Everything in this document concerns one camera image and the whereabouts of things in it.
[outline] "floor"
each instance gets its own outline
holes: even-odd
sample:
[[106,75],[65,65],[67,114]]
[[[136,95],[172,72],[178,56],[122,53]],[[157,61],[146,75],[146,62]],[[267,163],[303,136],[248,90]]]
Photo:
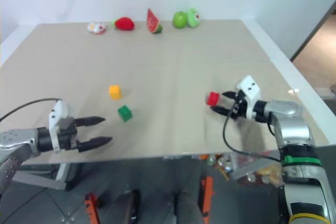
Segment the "floor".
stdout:
[[[318,154],[336,195],[335,146],[322,147]],[[140,223],[176,223],[173,195],[186,190],[197,198],[200,178],[214,178],[212,223],[277,223],[277,190],[272,186],[243,186],[228,182],[217,170],[190,157],[178,159],[134,159],[81,165],[75,187],[69,191],[12,183],[2,197],[1,223],[89,224],[84,195],[98,195],[104,205],[99,215],[112,223],[113,201],[125,191],[141,192]]]
[[313,88],[336,83],[336,15],[331,15],[293,61]]

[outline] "gray tiled floor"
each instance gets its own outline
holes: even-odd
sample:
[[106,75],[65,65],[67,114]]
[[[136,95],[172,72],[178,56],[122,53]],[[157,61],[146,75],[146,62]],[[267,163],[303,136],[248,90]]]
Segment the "gray tiled floor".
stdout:
[[[171,224],[175,223],[173,195],[187,190],[196,198],[202,175],[214,177],[215,195],[210,223],[219,223],[218,220],[226,223],[229,217],[228,223],[272,223],[270,219],[274,221],[278,218],[277,198],[271,187],[246,188],[227,182],[220,172],[198,160],[184,157],[84,164],[79,184],[70,191],[13,183],[3,196],[2,221],[5,224],[86,224],[89,219],[83,197],[92,192],[104,202],[99,209],[102,223],[110,223],[113,201],[125,191],[139,189],[140,223]],[[269,216],[265,217],[261,214],[263,212],[269,213]]]

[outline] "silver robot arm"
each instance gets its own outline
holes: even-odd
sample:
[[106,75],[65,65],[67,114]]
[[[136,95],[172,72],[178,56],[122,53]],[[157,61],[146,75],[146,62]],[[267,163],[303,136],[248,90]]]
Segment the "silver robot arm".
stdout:
[[260,100],[260,88],[251,76],[245,77],[237,89],[238,92],[223,93],[235,100],[234,110],[221,106],[212,106],[211,109],[230,115],[234,120],[242,116],[274,126],[285,183],[279,187],[281,221],[336,223],[335,201],[316,154],[309,125],[303,120],[302,107],[294,102]]
[[20,165],[42,152],[54,150],[88,151],[107,144],[111,137],[95,137],[87,142],[77,139],[77,127],[96,125],[104,118],[90,116],[74,119],[68,105],[58,100],[49,114],[49,128],[10,130],[0,134],[0,197],[11,183]]
[[302,118],[302,107],[271,101],[263,116],[274,126],[280,151],[285,183],[279,188],[281,214],[291,223],[327,223],[323,219],[335,223],[335,201],[309,125]]

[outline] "toy watermelon slice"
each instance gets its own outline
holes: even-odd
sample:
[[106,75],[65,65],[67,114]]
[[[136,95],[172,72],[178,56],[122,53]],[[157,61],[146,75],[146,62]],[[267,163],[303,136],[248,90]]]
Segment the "toy watermelon slice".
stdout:
[[163,29],[163,27],[160,24],[160,21],[155,17],[155,15],[149,8],[147,12],[147,27],[148,30],[153,34],[160,33]]

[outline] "beige tabletop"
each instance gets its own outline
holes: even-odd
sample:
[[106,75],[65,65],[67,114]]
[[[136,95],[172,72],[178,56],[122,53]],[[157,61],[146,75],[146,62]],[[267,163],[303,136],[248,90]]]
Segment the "beige tabletop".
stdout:
[[[112,136],[104,147],[84,153],[44,153],[27,163],[107,161],[121,158],[229,151],[222,139],[224,116],[205,104],[209,91],[234,90],[251,75],[263,100],[300,100],[240,20],[203,21],[195,29],[163,22],[153,35],[145,23],[134,31],[109,28],[103,35],[86,25],[39,25],[0,68],[0,114],[25,102],[57,97],[78,117],[106,121],[80,128],[79,139]],[[123,99],[111,100],[109,85],[120,85]],[[47,126],[53,102],[31,105],[1,123],[1,131]],[[133,118],[124,123],[117,109],[127,105]],[[317,145],[327,139],[305,110]],[[267,125],[230,121],[227,139],[245,151],[277,148]]]

